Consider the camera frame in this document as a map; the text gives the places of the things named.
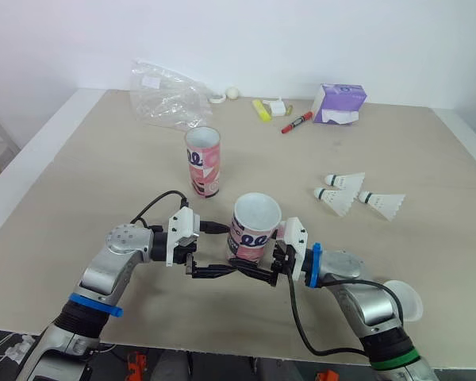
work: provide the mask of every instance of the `white wall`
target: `white wall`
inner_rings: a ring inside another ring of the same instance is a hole
[[[127,88],[141,57],[246,95],[476,99],[476,0],[0,0],[0,121],[24,145],[77,87]]]

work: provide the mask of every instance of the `blue ring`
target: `blue ring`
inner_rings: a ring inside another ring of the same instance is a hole
[[[310,276],[309,287],[316,288],[317,278],[319,277],[319,263],[321,262],[321,254],[323,249],[320,243],[315,243],[312,247],[312,274]]]
[[[81,304],[82,306],[93,308],[94,310],[97,310],[97,311],[106,312],[117,318],[119,318],[120,316],[124,314],[123,309],[120,307],[110,306],[108,304],[100,303],[100,302],[97,302],[96,300],[85,298],[84,296],[80,294],[71,294],[71,296],[69,296],[69,300],[71,300],[72,302]]]

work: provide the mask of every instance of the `tissue box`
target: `tissue box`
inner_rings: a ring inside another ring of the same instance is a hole
[[[357,121],[366,97],[360,85],[323,83],[312,105],[313,122],[345,125]]]

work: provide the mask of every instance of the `white plastic cup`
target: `white plastic cup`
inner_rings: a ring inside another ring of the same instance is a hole
[[[402,309],[404,310],[404,321],[418,321],[421,319],[423,316],[423,302],[416,290],[406,282],[400,280],[389,280],[384,283],[384,285],[392,290],[400,300]],[[389,294],[387,295],[391,299],[394,309],[397,311],[397,304]]]
[[[221,175],[221,135],[210,127],[194,127],[185,134],[190,181],[203,198],[219,191]]]
[[[259,262],[264,246],[281,220],[280,206],[267,194],[240,196],[235,202],[228,235],[228,257]]]

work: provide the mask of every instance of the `pink paper cup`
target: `pink paper cup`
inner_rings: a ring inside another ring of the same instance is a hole
[[[221,173],[221,135],[210,127],[195,127],[185,134],[190,181],[203,198],[219,191]]]
[[[267,194],[247,193],[236,202],[228,235],[228,258],[259,262],[264,246],[282,219],[278,203]]]

